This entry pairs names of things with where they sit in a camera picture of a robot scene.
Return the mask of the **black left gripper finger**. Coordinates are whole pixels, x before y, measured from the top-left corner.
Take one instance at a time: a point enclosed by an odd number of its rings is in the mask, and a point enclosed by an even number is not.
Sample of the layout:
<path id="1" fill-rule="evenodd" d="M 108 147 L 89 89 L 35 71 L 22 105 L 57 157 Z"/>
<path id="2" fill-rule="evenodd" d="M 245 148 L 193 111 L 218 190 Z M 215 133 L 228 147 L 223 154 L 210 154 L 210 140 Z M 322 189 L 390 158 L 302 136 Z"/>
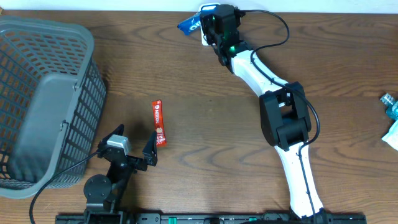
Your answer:
<path id="1" fill-rule="evenodd" d="M 112 135 L 118 135 L 118 136 L 122 136 L 124 132 L 124 125 L 120 124 L 114 131 L 112 131 L 111 133 L 109 133 L 106 137 L 104 137 L 101 140 L 101 143 L 107 143 L 108 139 L 112 136 Z"/>
<path id="2" fill-rule="evenodd" d="M 154 131 L 147 144 L 142 150 L 142 153 L 144 155 L 144 160 L 147 162 L 149 166 L 156 166 L 157 165 L 157 133 Z"/>

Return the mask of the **blue Oreo cookie pack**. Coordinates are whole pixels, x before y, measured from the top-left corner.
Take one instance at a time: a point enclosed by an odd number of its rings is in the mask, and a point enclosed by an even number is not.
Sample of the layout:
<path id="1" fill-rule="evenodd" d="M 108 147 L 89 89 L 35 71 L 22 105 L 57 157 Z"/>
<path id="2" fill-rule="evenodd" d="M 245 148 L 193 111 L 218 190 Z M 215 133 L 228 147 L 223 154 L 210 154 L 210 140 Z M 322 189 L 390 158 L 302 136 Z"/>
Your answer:
<path id="1" fill-rule="evenodd" d="M 180 29 L 185 35 L 190 35 L 193 31 L 200 27 L 200 12 L 194 14 L 188 19 L 185 19 L 177 25 L 177 28 Z"/>

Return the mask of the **red Nescafe stick sachet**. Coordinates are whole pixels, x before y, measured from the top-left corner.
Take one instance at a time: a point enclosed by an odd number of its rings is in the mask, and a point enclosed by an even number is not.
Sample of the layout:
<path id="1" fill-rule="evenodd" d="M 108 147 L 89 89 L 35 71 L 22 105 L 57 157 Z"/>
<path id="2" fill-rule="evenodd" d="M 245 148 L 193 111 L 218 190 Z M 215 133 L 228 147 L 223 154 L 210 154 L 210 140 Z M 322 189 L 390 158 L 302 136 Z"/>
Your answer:
<path id="1" fill-rule="evenodd" d="M 167 140 L 165 137 L 164 120 L 162 114 L 162 101 L 155 100 L 152 102 L 152 111 L 154 115 L 154 124 L 156 131 L 156 145 L 166 146 Z"/>

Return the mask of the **teal mouthwash bottle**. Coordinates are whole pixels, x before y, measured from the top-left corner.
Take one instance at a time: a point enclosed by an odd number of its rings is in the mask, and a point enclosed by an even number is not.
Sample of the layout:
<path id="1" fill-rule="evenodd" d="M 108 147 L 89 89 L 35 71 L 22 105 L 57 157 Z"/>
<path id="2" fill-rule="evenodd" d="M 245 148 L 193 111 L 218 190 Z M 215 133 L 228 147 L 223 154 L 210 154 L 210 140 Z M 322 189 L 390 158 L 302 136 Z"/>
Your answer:
<path id="1" fill-rule="evenodd" d="M 397 100 L 386 93 L 380 98 L 380 101 L 386 105 L 386 114 L 390 119 L 397 121 Z"/>

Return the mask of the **green wet wipes pack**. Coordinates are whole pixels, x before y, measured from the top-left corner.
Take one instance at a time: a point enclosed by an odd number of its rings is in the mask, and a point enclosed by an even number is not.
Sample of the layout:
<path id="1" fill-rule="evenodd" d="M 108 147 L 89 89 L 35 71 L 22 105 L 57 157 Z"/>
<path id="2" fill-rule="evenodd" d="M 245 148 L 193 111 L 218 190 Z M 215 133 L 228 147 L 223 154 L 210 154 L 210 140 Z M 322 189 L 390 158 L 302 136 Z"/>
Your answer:
<path id="1" fill-rule="evenodd" d="M 381 138 L 388 143 L 393 149 L 398 150 L 398 120 L 396 120 L 390 127 L 388 132 Z"/>

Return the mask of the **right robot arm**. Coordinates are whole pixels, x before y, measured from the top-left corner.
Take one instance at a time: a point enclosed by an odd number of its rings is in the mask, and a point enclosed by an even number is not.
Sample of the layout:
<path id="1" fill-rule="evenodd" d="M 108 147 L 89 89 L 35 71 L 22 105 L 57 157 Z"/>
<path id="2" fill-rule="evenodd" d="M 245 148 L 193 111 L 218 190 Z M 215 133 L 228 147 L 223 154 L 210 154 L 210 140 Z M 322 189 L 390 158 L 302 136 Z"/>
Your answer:
<path id="1" fill-rule="evenodd" d="M 277 151 L 289 186 L 290 209 L 300 223 L 321 223 L 323 204 L 310 167 L 309 146 L 319 136 L 320 121 L 303 86 L 278 77 L 241 39 L 238 27 L 246 11 L 230 4 L 202 4 L 194 15 L 202 44 L 213 48 L 220 64 L 242 79 L 259 98 L 261 129 Z"/>

